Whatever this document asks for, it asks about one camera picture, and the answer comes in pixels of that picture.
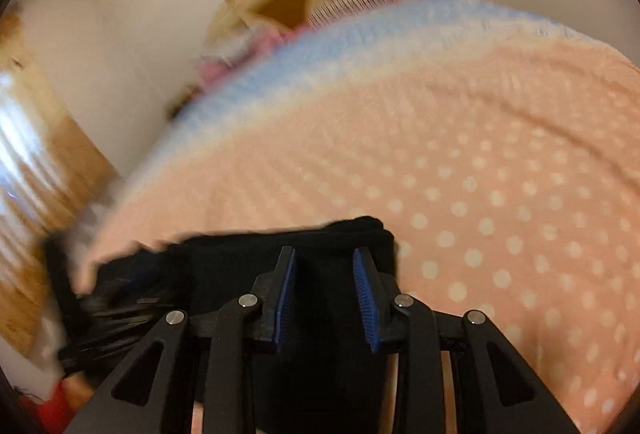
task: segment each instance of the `pink polka dot blanket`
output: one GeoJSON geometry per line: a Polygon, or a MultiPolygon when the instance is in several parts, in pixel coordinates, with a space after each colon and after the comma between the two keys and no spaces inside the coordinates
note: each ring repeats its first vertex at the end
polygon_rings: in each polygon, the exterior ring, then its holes
{"type": "Polygon", "coordinates": [[[584,433],[640,380],[640,72],[565,26],[404,0],[306,34],[188,109],[77,281],[194,232],[362,214],[398,282],[489,315],[584,433]]]}

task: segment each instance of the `white polka dot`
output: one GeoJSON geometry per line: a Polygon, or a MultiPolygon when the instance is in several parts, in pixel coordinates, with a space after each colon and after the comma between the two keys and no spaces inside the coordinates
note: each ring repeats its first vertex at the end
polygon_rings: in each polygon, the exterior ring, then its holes
{"type": "Polygon", "coordinates": [[[612,327],[616,323],[616,314],[611,310],[604,310],[600,314],[600,324],[606,328],[612,327]]]}
{"type": "Polygon", "coordinates": [[[494,220],[491,218],[482,218],[478,223],[478,231],[483,236],[490,236],[495,231],[494,220]]]}
{"type": "Polygon", "coordinates": [[[443,230],[438,234],[436,242],[440,248],[450,248],[455,244],[456,236],[449,230],[443,230]]]}
{"type": "Polygon", "coordinates": [[[625,325],[618,324],[616,326],[616,330],[613,332],[613,339],[616,341],[617,344],[619,344],[625,338],[625,334],[626,334],[625,325]]]}
{"type": "Polygon", "coordinates": [[[549,271],[549,260],[544,255],[536,256],[535,265],[538,273],[546,273],[549,271]]]}
{"type": "Polygon", "coordinates": [[[580,376],[574,376],[569,383],[569,394],[575,394],[580,390],[582,386],[582,379],[580,376]]]}
{"type": "Polygon", "coordinates": [[[386,204],[387,208],[391,210],[393,213],[397,214],[402,211],[404,204],[399,199],[392,199],[386,204]]]}
{"type": "Polygon", "coordinates": [[[511,273],[501,268],[494,272],[494,284],[498,288],[508,288],[511,285],[511,273]]]}
{"type": "Polygon", "coordinates": [[[609,412],[613,410],[613,407],[615,406],[615,404],[616,404],[616,401],[613,398],[607,398],[602,403],[602,413],[609,414],[609,412]]]}
{"type": "Polygon", "coordinates": [[[382,192],[378,187],[370,186],[367,187],[367,191],[365,192],[365,194],[369,199],[377,199],[382,195],[382,192]]]}
{"type": "Polygon", "coordinates": [[[606,216],[610,216],[612,212],[611,203],[605,200],[600,201],[600,210],[606,216]]]}
{"type": "Polygon", "coordinates": [[[609,279],[607,281],[607,284],[609,284],[609,287],[616,293],[622,293],[625,285],[622,277],[614,277],[613,279],[609,279]]]}
{"type": "Polygon", "coordinates": [[[532,172],[538,172],[542,168],[542,165],[540,165],[537,159],[529,159],[527,160],[527,168],[532,172]]]}
{"type": "Polygon", "coordinates": [[[415,187],[415,176],[412,176],[411,174],[405,174],[402,176],[402,185],[408,189],[415,187]]]}
{"type": "Polygon", "coordinates": [[[473,176],[468,176],[462,182],[462,188],[467,192],[474,192],[478,188],[478,182],[473,176]]]}
{"type": "Polygon", "coordinates": [[[527,196],[533,196],[533,195],[535,195],[536,192],[538,192],[538,187],[536,186],[536,184],[533,181],[525,181],[522,184],[522,191],[527,196]]]}
{"type": "Polygon", "coordinates": [[[431,187],[422,192],[429,201],[440,199],[440,191],[436,187],[431,187]]]}
{"type": "Polygon", "coordinates": [[[586,354],[587,362],[592,364],[593,362],[595,362],[599,354],[600,354],[600,346],[595,342],[592,342],[591,344],[589,344],[589,347],[587,348],[587,354],[586,354]]]}
{"type": "Polygon", "coordinates": [[[434,260],[426,260],[422,264],[422,276],[425,279],[435,279],[438,276],[439,270],[438,263],[434,260]]]}
{"type": "Polygon", "coordinates": [[[579,242],[572,240],[567,246],[564,248],[566,254],[574,259],[580,258],[582,256],[582,246],[579,242]]]}
{"type": "Polygon", "coordinates": [[[414,162],[414,165],[418,169],[424,169],[428,164],[429,160],[427,160],[424,156],[418,156],[414,162]]]}
{"type": "Polygon", "coordinates": [[[484,167],[486,167],[486,160],[484,158],[482,158],[482,157],[475,156],[471,160],[471,165],[476,170],[482,170],[484,167]]]}
{"type": "Polygon", "coordinates": [[[331,198],[331,204],[334,207],[343,207],[347,204],[347,200],[341,196],[340,194],[334,196],[333,198],[331,198]]]}
{"type": "Polygon", "coordinates": [[[564,373],[565,373],[565,368],[562,362],[557,362],[553,364],[551,366],[551,369],[549,369],[549,377],[554,382],[559,382],[560,380],[562,380],[564,373]]]}
{"type": "Polygon", "coordinates": [[[494,190],[489,194],[489,201],[494,207],[503,207],[506,201],[504,194],[500,191],[494,190]]]}
{"type": "Polygon", "coordinates": [[[576,228],[587,227],[587,214],[584,212],[576,212],[574,214],[574,225],[576,228]]]}
{"type": "Polygon", "coordinates": [[[566,183],[566,179],[564,178],[564,174],[559,172],[554,172],[551,175],[551,181],[554,185],[564,185],[566,183]]]}
{"type": "Polygon", "coordinates": [[[491,304],[481,304],[478,306],[478,309],[487,315],[491,320],[495,318],[495,308],[491,306],[491,304]]]}
{"type": "Polygon", "coordinates": [[[496,175],[498,176],[498,180],[505,182],[507,181],[507,178],[509,177],[509,170],[505,167],[500,167],[497,171],[496,171],[496,175]]]}
{"type": "Polygon", "coordinates": [[[556,308],[549,308],[545,313],[545,324],[549,328],[557,328],[560,324],[560,312],[556,308]]]}
{"type": "Polygon", "coordinates": [[[517,324],[510,324],[505,328],[504,336],[514,346],[518,347],[522,343],[522,328],[517,324]]]}
{"type": "Polygon", "coordinates": [[[629,254],[626,250],[626,246],[616,246],[616,257],[622,262],[626,262],[629,259],[629,254]]]}
{"type": "Polygon", "coordinates": [[[529,210],[527,207],[519,206],[516,208],[516,217],[519,220],[527,223],[531,220],[531,210],[529,210]]]}
{"type": "Polygon", "coordinates": [[[559,277],[560,287],[564,291],[572,291],[575,288],[575,280],[568,273],[561,273],[559,277]]]}
{"type": "Polygon", "coordinates": [[[511,255],[518,255],[522,251],[522,239],[518,236],[513,236],[507,239],[507,251],[511,255]]]}
{"type": "Polygon", "coordinates": [[[361,216],[366,216],[366,215],[367,215],[367,211],[364,208],[352,208],[351,210],[349,210],[349,216],[352,219],[359,218],[361,216]]]}
{"type": "Polygon", "coordinates": [[[425,226],[427,226],[428,222],[429,220],[424,214],[414,214],[414,216],[411,218],[411,226],[417,228],[418,230],[422,230],[425,226]]]}
{"type": "Polygon", "coordinates": [[[556,163],[565,164],[567,162],[566,152],[563,150],[558,150],[554,153],[554,161],[556,163]]]}
{"type": "Polygon", "coordinates": [[[584,406],[592,407],[596,400],[598,399],[598,391],[594,388],[590,388],[587,392],[584,393],[584,406]]]}
{"type": "Polygon", "coordinates": [[[625,309],[627,311],[631,311],[636,309],[636,306],[638,306],[638,299],[636,296],[633,293],[627,293],[625,295],[625,309]]]}
{"type": "Polygon", "coordinates": [[[412,250],[413,250],[413,247],[411,246],[411,244],[409,244],[405,240],[401,240],[398,243],[398,257],[399,258],[409,257],[411,255],[412,250]]]}
{"type": "Polygon", "coordinates": [[[582,330],[579,327],[574,326],[569,330],[566,341],[570,346],[576,348],[580,345],[580,340],[582,340],[582,330]]]}
{"type": "Polygon", "coordinates": [[[466,203],[464,201],[456,201],[451,205],[451,213],[457,218],[466,216],[466,203]]]}
{"type": "Polygon", "coordinates": [[[615,362],[611,358],[607,358],[600,366],[600,374],[611,374],[615,365],[615,362]]]}
{"type": "Polygon", "coordinates": [[[466,299],[466,286],[459,281],[454,282],[449,286],[449,298],[453,302],[462,302],[466,299]]]}
{"type": "Polygon", "coordinates": [[[449,166],[438,167],[438,177],[442,179],[450,178],[453,174],[453,169],[449,166]]]}
{"type": "Polygon", "coordinates": [[[555,240],[558,237],[558,229],[552,224],[541,224],[540,234],[542,234],[542,237],[546,240],[555,240]]]}
{"type": "Polygon", "coordinates": [[[527,309],[533,309],[538,305],[538,296],[536,292],[528,289],[520,296],[520,301],[527,309]]]}
{"type": "Polygon", "coordinates": [[[482,252],[473,248],[467,250],[465,254],[465,262],[472,268],[477,268],[478,266],[480,266],[482,264],[483,258],[484,255],[482,254],[482,252]]]}
{"type": "Polygon", "coordinates": [[[548,201],[548,207],[551,210],[561,210],[564,205],[564,201],[560,196],[550,196],[548,201]]]}
{"type": "Polygon", "coordinates": [[[585,309],[593,309],[596,305],[596,295],[593,291],[585,291],[582,294],[582,306],[585,309]]]}
{"type": "Polygon", "coordinates": [[[578,192],[578,197],[580,199],[589,199],[591,197],[591,191],[584,185],[578,187],[575,190],[576,192],[578,192]]]}

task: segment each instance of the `black fabric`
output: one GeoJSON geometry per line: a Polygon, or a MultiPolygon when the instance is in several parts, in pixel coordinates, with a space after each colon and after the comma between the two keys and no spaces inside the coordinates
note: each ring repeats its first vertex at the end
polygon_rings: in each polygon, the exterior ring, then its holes
{"type": "MultiPolygon", "coordinates": [[[[192,281],[183,303],[193,316],[249,292],[287,245],[298,260],[296,311],[282,352],[254,356],[256,426],[268,434],[374,434],[386,361],[370,352],[364,338],[352,257],[355,248],[368,246],[378,270],[395,274],[394,238],[381,221],[364,217],[314,230],[196,236],[168,245],[159,257],[179,261],[177,273],[192,281]]],[[[101,267],[96,289],[132,269],[135,257],[101,267]]]]}

